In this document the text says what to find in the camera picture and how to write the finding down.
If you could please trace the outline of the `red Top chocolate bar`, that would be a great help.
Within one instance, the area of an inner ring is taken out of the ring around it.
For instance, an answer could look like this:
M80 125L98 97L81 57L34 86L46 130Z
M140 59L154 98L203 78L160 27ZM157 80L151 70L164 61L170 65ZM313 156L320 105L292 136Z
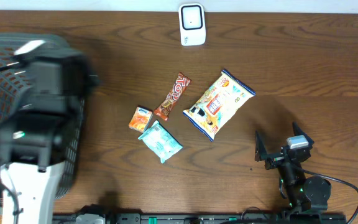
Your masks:
M154 114L161 117L164 121L167 121L172 109L190 83L191 79L179 73L172 89L168 92L163 102L154 110Z

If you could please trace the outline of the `mint green wipes packet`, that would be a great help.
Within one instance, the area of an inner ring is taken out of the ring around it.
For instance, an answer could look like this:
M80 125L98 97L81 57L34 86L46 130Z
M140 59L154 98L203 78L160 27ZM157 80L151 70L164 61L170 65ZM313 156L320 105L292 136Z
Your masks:
M183 148L158 120L155 120L138 140L142 140L160 158L162 164Z

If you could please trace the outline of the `orange tissue pack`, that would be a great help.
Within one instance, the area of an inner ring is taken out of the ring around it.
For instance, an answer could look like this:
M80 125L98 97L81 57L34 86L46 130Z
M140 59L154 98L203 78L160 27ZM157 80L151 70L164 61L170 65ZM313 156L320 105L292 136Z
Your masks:
M147 129L147 126L152 119L152 115L152 111L138 106L130 120L129 128L143 133Z

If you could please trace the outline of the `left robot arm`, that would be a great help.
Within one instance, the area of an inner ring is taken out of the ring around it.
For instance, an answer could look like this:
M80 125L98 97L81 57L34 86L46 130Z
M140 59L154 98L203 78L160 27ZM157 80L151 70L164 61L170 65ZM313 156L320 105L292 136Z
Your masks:
M97 77L72 48L14 53L31 86L0 125L3 223L51 223L53 205L70 171L67 150L78 142L83 103Z

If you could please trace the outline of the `yellow snack chips bag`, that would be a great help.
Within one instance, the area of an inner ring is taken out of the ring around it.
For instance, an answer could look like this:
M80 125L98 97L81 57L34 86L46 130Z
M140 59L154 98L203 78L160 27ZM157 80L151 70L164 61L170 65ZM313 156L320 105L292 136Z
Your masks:
M255 91L223 69L221 76L183 114L210 141Z

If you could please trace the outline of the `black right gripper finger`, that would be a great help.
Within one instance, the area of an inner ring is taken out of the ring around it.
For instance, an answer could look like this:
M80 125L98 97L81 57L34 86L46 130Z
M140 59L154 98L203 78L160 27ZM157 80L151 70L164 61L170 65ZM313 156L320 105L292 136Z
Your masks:
M299 127L299 125L296 122L292 122L292 128L295 136L303 135L308 141L310 146L314 144L314 141Z
M267 151L258 132L255 132L255 161L264 161L267 158Z

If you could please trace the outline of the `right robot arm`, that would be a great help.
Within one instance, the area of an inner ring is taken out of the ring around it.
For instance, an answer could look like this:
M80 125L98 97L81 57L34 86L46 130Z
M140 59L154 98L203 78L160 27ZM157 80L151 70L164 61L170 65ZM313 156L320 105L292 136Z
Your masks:
M318 213L328 209L331 196L329 181L317 175L307 178L301 163L311 157L314 141L296 123L292 123L294 136L280 152L269 154L259 133L255 133L255 161L265 162L267 170L277 169L280 174L279 189L286 192L295 213Z

